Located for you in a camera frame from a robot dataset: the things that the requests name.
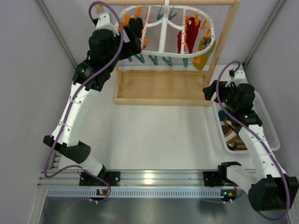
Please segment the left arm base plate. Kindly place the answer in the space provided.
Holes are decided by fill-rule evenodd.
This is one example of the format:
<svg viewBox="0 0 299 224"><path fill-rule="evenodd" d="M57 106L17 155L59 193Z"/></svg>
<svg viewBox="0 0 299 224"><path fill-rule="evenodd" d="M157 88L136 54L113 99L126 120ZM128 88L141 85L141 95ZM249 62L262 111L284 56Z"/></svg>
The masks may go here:
<svg viewBox="0 0 299 224"><path fill-rule="evenodd" d="M120 172L106 171L102 179L112 187L118 186L121 180ZM79 186L105 186L105 184L86 172L80 174Z"/></svg>

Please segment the white oval clip hanger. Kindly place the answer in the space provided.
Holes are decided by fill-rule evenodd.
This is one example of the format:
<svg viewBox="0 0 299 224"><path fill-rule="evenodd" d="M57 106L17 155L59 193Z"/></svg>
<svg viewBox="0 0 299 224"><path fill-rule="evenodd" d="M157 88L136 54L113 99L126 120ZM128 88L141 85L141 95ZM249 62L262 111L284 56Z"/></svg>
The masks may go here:
<svg viewBox="0 0 299 224"><path fill-rule="evenodd" d="M191 6L182 6L182 5L170 5L170 2L166 0L163 5L132 5L120 13L120 19L123 22L123 24L128 25L130 18L139 18L140 13L142 12L142 8L146 7L146 13L145 18L143 20L143 30L142 30L142 38L141 40L141 47L142 55L149 55L150 58L153 56L155 57L162 57L165 58L182 58L182 59L188 59L188 58L194 58L196 56L200 56L204 53L206 53L211 47L208 46L205 50L202 51L196 51L195 53L189 54L187 44L185 42L186 40L186 20L188 16L192 16L195 18L200 18L200 28L201 30L206 30L206 34L204 36L205 42L208 41L209 38L211 38L211 44L215 41L215 33L214 33L214 22L211 19L211 17L194 7ZM183 10L182 15L182 25L179 26L175 23L173 23L171 20L175 17L174 14L172 14L172 11L174 9L181 9ZM149 28L153 28L160 25L160 39L159 39L159 47L157 51L150 51L146 50L145 46L148 42L148 39L146 38L146 34L148 33ZM165 51L165 44L166 44L166 37L167 37L167 28L171 26L174 29L178 31L182 31L182 40L184 41L184 44L182 45L181 53L170 53Z"/></svg>

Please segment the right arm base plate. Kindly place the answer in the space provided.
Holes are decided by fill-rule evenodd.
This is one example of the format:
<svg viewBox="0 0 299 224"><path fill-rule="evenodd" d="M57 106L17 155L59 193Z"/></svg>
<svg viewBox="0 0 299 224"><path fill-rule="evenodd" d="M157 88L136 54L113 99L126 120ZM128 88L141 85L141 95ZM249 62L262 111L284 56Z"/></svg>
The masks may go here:
<svg viewBox="0 0 299 224"><path fill-rule="evenodd" d="M223 186L233 186L233 182L226 179L224 175L220 174L218 171L206 171L203 172L204 185L206 187L223 187Z"/></svg>

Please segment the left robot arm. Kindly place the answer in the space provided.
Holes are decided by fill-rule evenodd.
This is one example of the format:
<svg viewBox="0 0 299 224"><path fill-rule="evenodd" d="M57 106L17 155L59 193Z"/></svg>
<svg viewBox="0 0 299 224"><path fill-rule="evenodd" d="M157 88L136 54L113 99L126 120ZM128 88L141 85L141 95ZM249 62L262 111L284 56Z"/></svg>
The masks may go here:
<svg viewBox="0 0 299 224"><path fill-rule="evenodd" d="M79 165L88 173L103 179L106 168L91 155L91 147L79 140L81 128L95 98L111 77L116 64L141 52L141 41L130 25L123 34L107 28L97 29L89 38L86 59L75 69L71 92L63 115L51 135L43 139L45 145Z"/></svg>

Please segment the yellow sock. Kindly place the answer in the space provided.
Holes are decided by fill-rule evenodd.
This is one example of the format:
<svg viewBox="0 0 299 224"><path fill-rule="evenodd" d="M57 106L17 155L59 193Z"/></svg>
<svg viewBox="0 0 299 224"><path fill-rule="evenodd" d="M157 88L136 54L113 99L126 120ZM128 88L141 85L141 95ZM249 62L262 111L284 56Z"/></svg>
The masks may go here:
<svg viewBox="0 0 299 224"><path fill-rule="evenodd" d="M213 53L214 48L216 46L216 41L214 41L213 44L211 44L211 38L209 38L208 41L205 42L205 38L203 37L199 42L198 51L205 50L208 46L210 46L211 48L206 53L193 58L192 64L195 69L203 70L210 55Z"/></svg>

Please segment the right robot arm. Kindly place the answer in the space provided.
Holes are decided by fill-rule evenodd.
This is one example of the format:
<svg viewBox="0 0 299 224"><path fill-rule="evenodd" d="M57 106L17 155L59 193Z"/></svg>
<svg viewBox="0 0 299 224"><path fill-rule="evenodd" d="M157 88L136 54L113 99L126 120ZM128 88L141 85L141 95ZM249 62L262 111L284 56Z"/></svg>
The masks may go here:
<svg viewBox="0 0 299 224"><path fill-rule="evenodd" d="M216 95L240 139L243 141L256 170L252 176L238 162L221 164L224 178L236 183L247 193L251 207L257 211L289 210L299 190L299 181L279 165L264 135L262 121L253 110L256 98L252 85L215 80L203 88L207 101Z"/></svg>

